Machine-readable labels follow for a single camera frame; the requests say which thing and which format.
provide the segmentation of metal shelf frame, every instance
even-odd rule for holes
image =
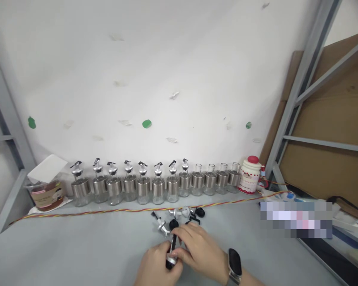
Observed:
[[[9,88],[0,68],[0,142],[5,142],[19,169],[19,176],[15,181],[9,197],[0,214],[0,233],[9,224],[26,215],[33,206],[33,201],[27,190],[23,188],[26,175],[36,167],[27,137],[20,118],[13,103]]]
[[[280,171],[281,160],[284,156],[288,141],[299,141],[308,144],[329,146],[334,148],[352,150],[358,152],[357,145],[344,144],[338,142],[329,142],[324,140],[302,138],[292,136],[294,126],[300,113],[302,103],[313,95],[319,88],[327,83],[335,74],[337,74],[358,52],[358,44],[342,57],[333,67],[323,74],[315,83],[310,85],[315,69],[317,67],[325,41],[329,35],[330,28],[337,14],[342,0],[323,0],[320,3],[317,18],[309,35],[302,56],[300,66],[297,70],[295,80],[290,91],[289,99],[286,104],[272,149],[269,154],[268,162],[265,168],[267,177],[274,178],[282,183],[284,179]]]

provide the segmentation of hand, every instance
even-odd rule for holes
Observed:
[[[183,271],[180,259],[170,270],[166,268],[166,254],[171,247],[169,241],[150,248],[140,262],[134,286],[174,286]]]
[[[221,285],[227,284],[230,272],[228,256],[202,227],[190,222],[174,228],[171,233],[176,234],[189,250],[176,248],[172,256]]]

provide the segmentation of black watch face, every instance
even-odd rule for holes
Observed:
[[[241,270],[241,261],[240,261],[240,255],[237,253],[236,250],[230,248],[228,250],[228,256],[230,258],[230,267],[232,269],[232,271],[238,275],[238,276],[241,276],[243,273],[242,273],[242,270]]]

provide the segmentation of oil dispenser bottle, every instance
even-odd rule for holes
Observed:
[[[187,159],[183,159],[183,172],[179,173],[179,196],[188,197],[190,195],[191,175],[188,173]]]
[[[164,179],[162,178],[162,170],[160,167],[162,162],[157,163],[155,169],[155,179],[152,180],[152,202],[156,205],[160,205],[164,202]]]
[[[103,203],[109,197],[106,186],[107,175],[102,173],[102,169],[103,166],[99,164],[99,158],[96,158],[93,163],[93,171],[95,173],[95,178],[93,179],[95,203]]]
[[[70,167],[74,167],[72,170],[72,174],[74,175],[72,190],[74,194],[74,205],[76,207],[83,207],[93,200],[93,194],[90,191],[91,184],[89,182],[89,178],[83,176],[84,170],[80,164],[82,164],[82,162],[77,161],[73,166]]]
[[[179,200],[179,178],[176,176],[176,161],[172,161],[169,165],[170,176],[167,177],[167,200],[170,203],[176,203]]]
[[[227,173],[228,164],[221,163],[220,169],[216,172],[218,177],[216,178],[216,192],[219,194],[227,193],[227,184],[229,174]]]
[[[138,164],[140,166],[140,177],[136,182],[136,186],[138,189],[138,203],[140,205],[145,205],[150,201],[150,178],[146,176],[147,165],[143,162],[139,162]]]
[[[118,168],[115,163],[107,162],[109,166],[110,178],[106,181],[107,191],[109,192],[109,205],[117,205],[123,200],[121,178],[116,176]]]
[[[239,163],[232,163],[232,169],[228,170],[228,185],[227,185],[227,191],[231,193],[237,193],[239,182],[240,182],[240,164]]]
[[[209,164],[208,171],[204,174],[204,188],[203,193],[206,195],[214,195],[216,191],[216,173],[215,173],[215,165]]]
[[[204,174],[202,173],[202,165],[196,164],[195,171],[192,172],[192,186],[191,186],[191,193],[194,196],[202,195],[203,181],[204,181]]]
[[[125,186],[125,200],[134,201],[136,199],[136,176],[132,173],[133,167],[130,161],[125,161],[126,176],[123,178]]]

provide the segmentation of jar label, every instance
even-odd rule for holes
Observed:
[[[61,182],[59,182],[57,186],[51,190],[31,192],[30,194],[38,208],[45,208],[61,199],[64,190],[62,189]]]

